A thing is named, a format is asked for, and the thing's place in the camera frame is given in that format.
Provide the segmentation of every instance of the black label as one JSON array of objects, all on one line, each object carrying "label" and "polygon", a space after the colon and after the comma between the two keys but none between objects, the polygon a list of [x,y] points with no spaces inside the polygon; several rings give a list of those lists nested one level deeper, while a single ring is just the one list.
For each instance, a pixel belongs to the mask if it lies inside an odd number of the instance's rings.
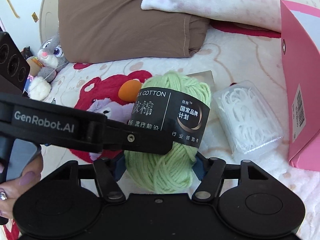
[{"label": "black label", "polygon": [[12,125],[46,134],[76,138],[79,122],[71,117],[15,106]]},{"label": "black label", "polygon": [[168,88],[143,88],[129,125],[172,134],[175,142],[199,148],[210,108],[200,100]]}]

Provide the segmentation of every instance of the green yarn ball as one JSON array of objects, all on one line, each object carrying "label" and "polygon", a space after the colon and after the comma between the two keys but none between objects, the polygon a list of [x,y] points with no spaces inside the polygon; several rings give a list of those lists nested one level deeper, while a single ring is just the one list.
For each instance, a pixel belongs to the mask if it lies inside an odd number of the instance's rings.
[{"label": "green yarn ball", "polygon": [[[170,71],[163,76],[148,79],[142,86],[169,88],[181,91],[210,106],[211,93],[206,83],[195,78]],[[192,166],[196,161],[197,148],[173,143],[166,155],[125,151],[127,171],[135,183],[157,194],[174,193],[192,184]]]}]

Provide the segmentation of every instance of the hand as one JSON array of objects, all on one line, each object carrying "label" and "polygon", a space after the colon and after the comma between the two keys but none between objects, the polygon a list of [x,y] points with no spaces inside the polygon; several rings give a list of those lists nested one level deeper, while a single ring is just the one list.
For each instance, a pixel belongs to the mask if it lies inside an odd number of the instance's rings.
[{"label": "hand", "polygon": [[[3,171],[3,165],[0,164],[0,172]],[[12,209],[16,200],[41,179],[41,171],[43,169],[43,158],[39,154],[31,163],[23,170],[20,178],[6,181],[0,184],[0,192],[5,192],[7,199],[0,199],[0,216],[12,219]]]}]

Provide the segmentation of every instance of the brown pillow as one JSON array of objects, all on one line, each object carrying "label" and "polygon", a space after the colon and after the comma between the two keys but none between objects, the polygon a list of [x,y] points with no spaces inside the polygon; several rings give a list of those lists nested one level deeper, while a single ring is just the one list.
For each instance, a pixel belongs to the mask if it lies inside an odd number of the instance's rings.
[{"label": "brown pillow", "polygon": [[142,10],[142,0],[59,0],[61,47],[70,62],[190,57],[201,48],[206,18]]}]

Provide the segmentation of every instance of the stuffed bunny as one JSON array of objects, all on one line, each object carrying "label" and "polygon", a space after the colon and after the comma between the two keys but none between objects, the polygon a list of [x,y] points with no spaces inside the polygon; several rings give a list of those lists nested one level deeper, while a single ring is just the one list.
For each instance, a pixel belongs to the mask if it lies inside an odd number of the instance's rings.
[{"label": "stuffed bunny", "polygon": [[44,67],[41,68],[37,76],[31,81],[28,95],[31,99],[42,101],[51,91],[49,83],[69,63],[60,46],[59,33],[40,47],[37,57]]}]

